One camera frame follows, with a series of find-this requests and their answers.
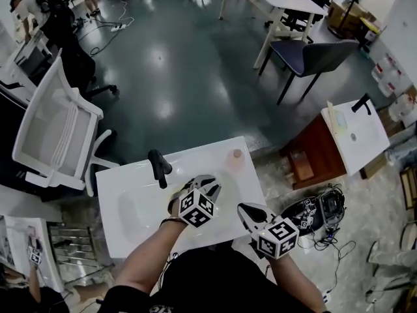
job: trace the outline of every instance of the extension cord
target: extension cord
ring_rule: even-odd
[[[122,24],[122,25],[120,25],[118,27],[111,28],[111,32],[112,33],[115,33],[116,31],[120,31],[120,30],[123,30],[123,29],[126,29],[126,24]]]

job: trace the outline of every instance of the person's arm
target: person's arm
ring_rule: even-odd
[[[268,259],[279,287],[316,313],[326,311],[317,287],[301,272],[290,255],[278,260]]]
[[[25,42],[28,43],[32,36],[29,34],[29,21],[27,18],[23,20],[23,28],[25,29]]]
[[[40,303],[40,286],[38,279],[38,270],[33,263],[31,263],[31,272],[29,274],[29,292],[32,295],[33,299],[37,303]]]
[[[178,216],[177,200],[172,215]],[[115,285],[130,286],[145,293],[151,293],[158,281],[171,249],[185,230],[182,222],[164,222],[159,229],[141,243],[126,259]]]

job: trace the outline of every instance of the white mesh office chair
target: white mesh office chair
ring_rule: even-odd
[[[87,186],[88,195],[93,196],[91,165],[119,166],[94,156],[111,135],[106,130],[95,140],[102,118],[103,111],[69,85],[60,51],[36,89],[14,143],[13,159],[39,172],[27,172],[26,181],[44,188],[64,185],[83,190]]]

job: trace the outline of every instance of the cardboard box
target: cardboard box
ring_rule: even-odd
[[[345,13],[349,7],[349,4],[339,5],[335,1],[332,1],[330,4],[330,8],[328,9],[328,16],[327,16],[327,25],[329,27],[338,28],[342,19],[345,17]],[[352,6],[349,15],[346,18],[345,23],[341,31],[347,35],[353,35],[357,31],[357,29],[361,25],[360,18],[365,18],[367,20],[375,18],[371,13],[369,13],[366,9],[360,6],[357,3],[354,3]]]

